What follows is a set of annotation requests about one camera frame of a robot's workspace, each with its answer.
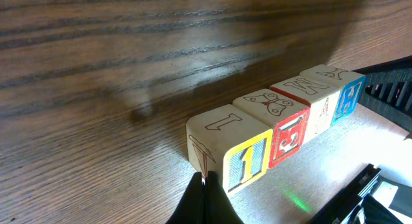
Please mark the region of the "red letter E block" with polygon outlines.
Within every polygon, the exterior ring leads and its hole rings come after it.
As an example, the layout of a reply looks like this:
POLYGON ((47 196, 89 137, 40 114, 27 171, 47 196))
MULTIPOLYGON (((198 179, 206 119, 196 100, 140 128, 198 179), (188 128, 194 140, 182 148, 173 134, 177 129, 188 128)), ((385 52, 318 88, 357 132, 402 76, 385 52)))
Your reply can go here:
POLYGON ((272 128, 270 169, 300 150, 310 107, 270 89, 243 95, 234 99, 232 104, 272 128))

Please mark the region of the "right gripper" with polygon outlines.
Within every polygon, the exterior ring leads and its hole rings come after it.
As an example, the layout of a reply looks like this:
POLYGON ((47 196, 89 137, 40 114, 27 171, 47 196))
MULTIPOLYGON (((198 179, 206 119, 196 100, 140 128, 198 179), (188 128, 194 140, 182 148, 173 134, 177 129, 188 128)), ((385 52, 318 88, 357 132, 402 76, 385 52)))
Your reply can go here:
POLYGON ((309 224, 411 223, 411 187, 380 175, 367 165, 309 224))

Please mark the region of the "beige gnome picture block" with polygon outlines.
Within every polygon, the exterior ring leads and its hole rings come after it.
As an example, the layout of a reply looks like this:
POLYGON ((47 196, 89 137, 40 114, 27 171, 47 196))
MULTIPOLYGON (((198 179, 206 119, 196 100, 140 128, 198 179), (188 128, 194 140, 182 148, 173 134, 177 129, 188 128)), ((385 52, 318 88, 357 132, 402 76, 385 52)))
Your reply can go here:
POLYGON ((337 87, 308 77, 296 76, 275 83, 270 86, 270 89, 310 108, 304 144, 331 126, 340 96, 337 87))

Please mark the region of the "yellow letter I block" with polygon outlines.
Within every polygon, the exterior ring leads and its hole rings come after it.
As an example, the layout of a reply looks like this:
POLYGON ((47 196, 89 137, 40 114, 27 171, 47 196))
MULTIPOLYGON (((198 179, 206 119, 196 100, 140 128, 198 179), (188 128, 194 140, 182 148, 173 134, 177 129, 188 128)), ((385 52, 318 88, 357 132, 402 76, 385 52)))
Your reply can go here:
POLYGON ((186 132, 189 162, 204 178, 214 171, 228 196, 268 169, 272 128, 233 105, 191 117, 186 132))

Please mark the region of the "beige blue-sided H block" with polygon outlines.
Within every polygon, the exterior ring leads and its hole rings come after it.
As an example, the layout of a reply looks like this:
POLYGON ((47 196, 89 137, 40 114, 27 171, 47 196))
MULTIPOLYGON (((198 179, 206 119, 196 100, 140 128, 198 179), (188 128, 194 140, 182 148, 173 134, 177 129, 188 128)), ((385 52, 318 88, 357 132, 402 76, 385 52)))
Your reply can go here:
POLYGON ((325 82, 340 89, 340 96, 331 123, 332 126, 355 111, 366 81, 366 76, 363 74, 324 64, 304 70, 300 72, 300 75, 325 82))

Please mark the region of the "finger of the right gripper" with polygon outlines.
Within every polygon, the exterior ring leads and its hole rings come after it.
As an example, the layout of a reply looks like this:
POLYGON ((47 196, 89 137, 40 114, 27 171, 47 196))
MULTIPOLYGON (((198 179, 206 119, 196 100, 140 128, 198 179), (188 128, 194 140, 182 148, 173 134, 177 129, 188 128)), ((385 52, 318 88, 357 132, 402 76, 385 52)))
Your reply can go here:
POLYGON ((411 132, 411 57, 356 72, 366 76, 359 104, 411 132))

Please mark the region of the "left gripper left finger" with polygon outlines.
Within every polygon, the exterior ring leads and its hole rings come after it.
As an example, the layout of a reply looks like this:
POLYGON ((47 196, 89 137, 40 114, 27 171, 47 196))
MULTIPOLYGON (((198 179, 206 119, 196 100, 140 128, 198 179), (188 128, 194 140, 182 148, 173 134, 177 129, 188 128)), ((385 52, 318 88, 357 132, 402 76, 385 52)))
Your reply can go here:
POLYGON ((178 206, 166 224, 202 224, 204 216, 202 173, 194 173, 178 206))

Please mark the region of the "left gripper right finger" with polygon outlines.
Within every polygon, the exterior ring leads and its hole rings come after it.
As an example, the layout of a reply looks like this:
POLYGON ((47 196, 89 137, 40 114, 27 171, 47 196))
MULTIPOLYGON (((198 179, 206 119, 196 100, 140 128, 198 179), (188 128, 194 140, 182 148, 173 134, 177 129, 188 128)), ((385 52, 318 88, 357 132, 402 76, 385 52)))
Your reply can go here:
POLYGON ((207 173, 204 196, 205 224, 243 224, 236 214, 214 171, 207 173))

